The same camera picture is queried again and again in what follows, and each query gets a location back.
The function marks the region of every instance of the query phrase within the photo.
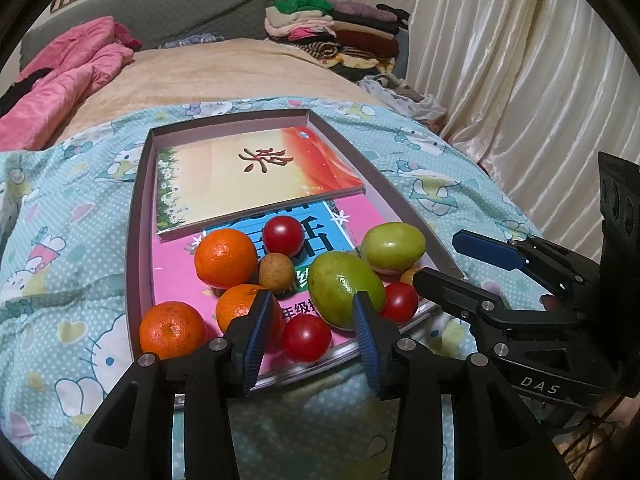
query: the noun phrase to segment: gray headboard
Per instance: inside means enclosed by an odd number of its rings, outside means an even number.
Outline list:
[[[264,9],[273,0],[86,0],[59,10],[22,39],[20,69],[51,40],[79,23],[113,16],[143,50],[189,34],[211,32],[233,38],[266,38]]]

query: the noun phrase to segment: tomato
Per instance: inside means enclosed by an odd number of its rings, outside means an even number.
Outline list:
[[[389,283],[385,287],[386,302],[380,316],[398,324],[409,321],[418,310],[418,293],[403,282]]]
[[[281,253],[292,258],[302,250],[305,230],[293,216],[274,216],[262,229],[262,241],[268,253]]]
[[[291,319],[282,332],[282,348],[292,361],[314,363],[331,346],[331,329],[321,317],[299,314]]]

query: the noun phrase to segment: blue rubber grip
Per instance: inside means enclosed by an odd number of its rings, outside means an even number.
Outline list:
[[[260,306],[260,313],[255,322],[254,330],[251,333],[249,342],[244,352],[242,368],[242,389],[246,394],[255,386],[260,373],[260,365],[262,364],[262,356],[267,346],[269,332],[271,331],[271,323],[273,321],[273,297],[271,293],[264,295],[264,301]]]
[[[364,308],[358,296],[353,300],[353,328],[356,331],[362,366],[367,375],[367,383],[369,384],[369,388],[371,388],[376,395],[379,395],[382,391],[382,362],[373,338],[373,333],[367,322]]]
[[[453,235],[453,248],[460,254],[505,270],[523,269],[526,261],[515,247],[492,238],[460,231]]]

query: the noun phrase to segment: green cloth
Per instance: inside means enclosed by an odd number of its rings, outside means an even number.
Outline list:
[[[327,0],[276,0],[273,6],[283,14],[293,14],[300,10],[322,10],[330,14],[334,6]]]

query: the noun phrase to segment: satin curtain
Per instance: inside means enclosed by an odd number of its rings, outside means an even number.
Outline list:
[[[640,162],[640,76],[584,0],[417,0],[408,80],[442,136],[556,243],[598,260],[597,153]]]

